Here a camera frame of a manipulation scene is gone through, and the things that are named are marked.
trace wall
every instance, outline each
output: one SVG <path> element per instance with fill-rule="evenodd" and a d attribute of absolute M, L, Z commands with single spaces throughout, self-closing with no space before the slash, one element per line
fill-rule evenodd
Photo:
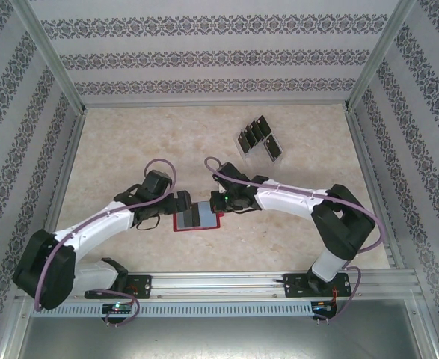
<path fill-rule="evenodd" d="M 356 115 L 402 255 L 439 331 L 439 0 L 414 5 Z"/>
<path fill-rule="evenodd" d="M 32 1 L 86 105 L 342 102 L 397 0 Z"/>
<path fill-rule="evenodd" d="M 0 328 L 13 270 L 48 217 L 76 118 L 11 4 L 0 0 Z"/>

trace marble floor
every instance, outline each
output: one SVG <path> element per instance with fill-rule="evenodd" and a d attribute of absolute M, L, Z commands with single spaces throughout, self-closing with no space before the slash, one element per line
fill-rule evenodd
<path fill-rule="evenodd" d="M 189 191 L 193 201 L 208 200 L 217 185 L 203 159 L 216 156 L 243 171 L 234 135 L 261 114 L 284 149 L 275 180 L 302 188 L 341 183 L 372 208 L 341 105 L 92 109 L 58 229 L 98 212 L 117 193 L 141 183 L 145 164 L 156 157 L 176 166 L 177 190 Z M 155 168 L 168 171 L 163 164 Z M 375 230 L 366 243 L 377 237 Z M 174 233 L 172 217 L 163 216 L 155 230 L 120 233 L 84 260 L 111 257 L 130 271 L 146 272 L 291 271 L 308 269 L 323 248 L 311 221 L 280 212 L 227 214 L 221 229 L 182 233 Z M 353 263 L 362 269 L 389 268 L 383 247 Z"/>

